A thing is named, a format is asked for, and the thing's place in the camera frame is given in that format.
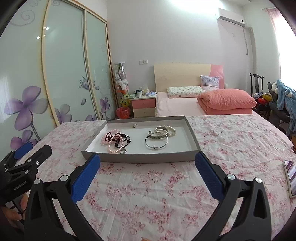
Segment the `person's hand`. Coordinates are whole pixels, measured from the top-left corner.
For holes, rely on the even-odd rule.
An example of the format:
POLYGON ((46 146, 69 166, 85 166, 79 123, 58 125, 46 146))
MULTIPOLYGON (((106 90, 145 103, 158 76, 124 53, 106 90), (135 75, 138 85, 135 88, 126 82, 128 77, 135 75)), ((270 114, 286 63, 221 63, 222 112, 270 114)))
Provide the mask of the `person's hand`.
POLYGON ((16 211, 4 206, 1 207, 1 210, 4 216, 7 218, 7 220, 12 226, 15 226, 14 221, 20 221, 21 219, 25 219, 27 202, 28 202, 28 195, 27 193, 24 193, 23 197, 20 200, 20 206, 21 206, 21 209, 23 210, 23 214, 19 214, 16 211))

